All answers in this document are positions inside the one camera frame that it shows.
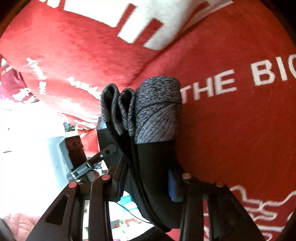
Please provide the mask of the black pants with blue trim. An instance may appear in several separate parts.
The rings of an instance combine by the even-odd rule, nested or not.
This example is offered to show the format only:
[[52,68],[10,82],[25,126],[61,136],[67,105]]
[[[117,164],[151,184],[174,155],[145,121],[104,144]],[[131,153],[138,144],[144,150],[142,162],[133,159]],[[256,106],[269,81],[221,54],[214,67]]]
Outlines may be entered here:
[[182,97],[180,83],[167,76],[137,89],[108,84],[100,97],[97,135],[101,149],[116,144],[127,159],[124,190],[141,215],[164,232],[179,228],[182,173],[175,151]]

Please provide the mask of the red blanket with white characters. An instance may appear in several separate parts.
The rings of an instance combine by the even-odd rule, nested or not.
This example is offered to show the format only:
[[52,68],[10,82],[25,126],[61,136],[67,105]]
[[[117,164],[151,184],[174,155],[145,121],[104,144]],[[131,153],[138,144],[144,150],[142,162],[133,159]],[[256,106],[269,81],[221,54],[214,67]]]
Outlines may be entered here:
[[262,2],[30,1],[4,25],[1,54],[84,129],[107,84],[177,78],[182,166],[279,237],[295,209],[295,45]]

